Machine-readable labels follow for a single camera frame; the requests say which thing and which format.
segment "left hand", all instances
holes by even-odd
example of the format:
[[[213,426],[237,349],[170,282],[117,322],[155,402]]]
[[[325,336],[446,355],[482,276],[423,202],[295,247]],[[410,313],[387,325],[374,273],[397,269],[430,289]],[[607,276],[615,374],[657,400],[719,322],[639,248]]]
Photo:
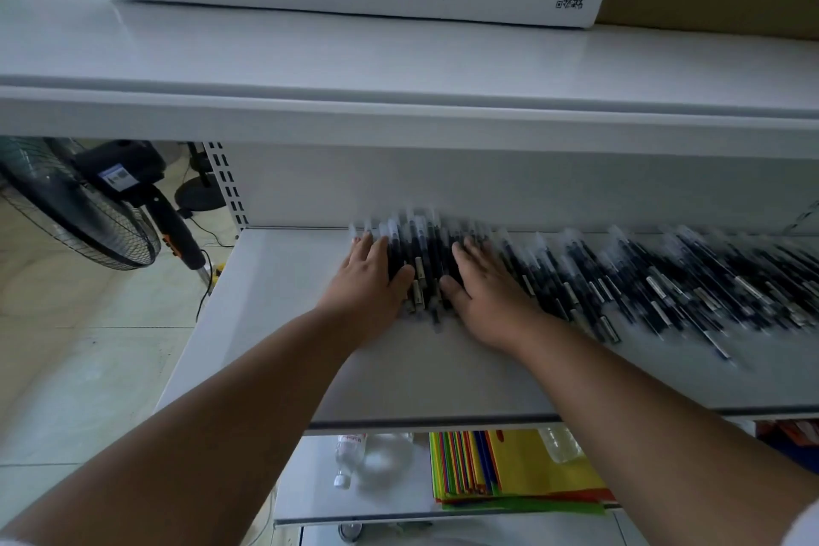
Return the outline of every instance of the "left hand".
[[[317,312],[338,316],[340,323],[348,325],[355,347],[390,327],[415,277],[415,269],[406,265],[390,282],[386,247],[386,238],[373,243],[369,232],[355,238],[315,307]]]

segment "electric fan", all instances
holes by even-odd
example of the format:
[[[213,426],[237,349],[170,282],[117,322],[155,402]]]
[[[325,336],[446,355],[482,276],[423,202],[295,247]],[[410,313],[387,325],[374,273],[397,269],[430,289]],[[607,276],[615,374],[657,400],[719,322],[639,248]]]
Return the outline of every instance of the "electric fan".
[[[116,270],[151,265],[160,238],[210,285],[191,231],[156,184],[166,163],[146,141],[83,148],[70,139],[0,136],[0,195],[51,237]]]

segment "forearm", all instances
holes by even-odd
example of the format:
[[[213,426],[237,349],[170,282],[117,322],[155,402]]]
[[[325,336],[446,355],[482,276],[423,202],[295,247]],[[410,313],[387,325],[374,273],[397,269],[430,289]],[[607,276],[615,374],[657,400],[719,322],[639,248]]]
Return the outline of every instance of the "forearm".
[[[145,421],[2,531],[37,546],[235,544],[355,342],[307,313]]]
[[[557,319],[516,356],[651,543],[779,544],[819,478]]]

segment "label sticker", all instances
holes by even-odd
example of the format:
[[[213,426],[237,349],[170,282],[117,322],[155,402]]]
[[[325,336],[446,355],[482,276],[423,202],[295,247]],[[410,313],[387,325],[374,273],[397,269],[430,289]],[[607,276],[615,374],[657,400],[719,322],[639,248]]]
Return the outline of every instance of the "label sticker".
[[[139,183],[139,181],[121,164],[116,164],[111,168],[107,168],[105,171],[99,173],[99,176],[108,183],[108,186],[117,192],[127,190],[131,186],[136,186]]]

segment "white metal shelving unit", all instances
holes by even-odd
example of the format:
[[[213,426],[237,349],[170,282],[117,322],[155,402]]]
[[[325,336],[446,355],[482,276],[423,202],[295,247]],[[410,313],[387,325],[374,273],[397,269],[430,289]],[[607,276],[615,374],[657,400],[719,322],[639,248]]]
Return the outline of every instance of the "white metal shelving unit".
[[[343,227],[370,213],[434,205],[522,238],[615,221],[779,232],[819,198],[817,95],[819,44],[804,41],[0,0],[4,133],[202,141],[241,230],[160,407],[311,307],[346,249]],[[727,417],[819,414],[814,337],[735,336],[742,366],[730,371],[704,346],[624,334],[623,356]],[[343,366],[307,434],[558,418],[523,369],[456,321],[442,334],[404,321]],[[378,496],[344,499],[324,474],[330,449],[302,440],[277,522],[441,516],[428,458]],[[423,446],[412,455],[421,467]],[[463,522],[499,543],[544,531],[637,540],[612,515]],[[305,530],[302,543],[333,531]]]

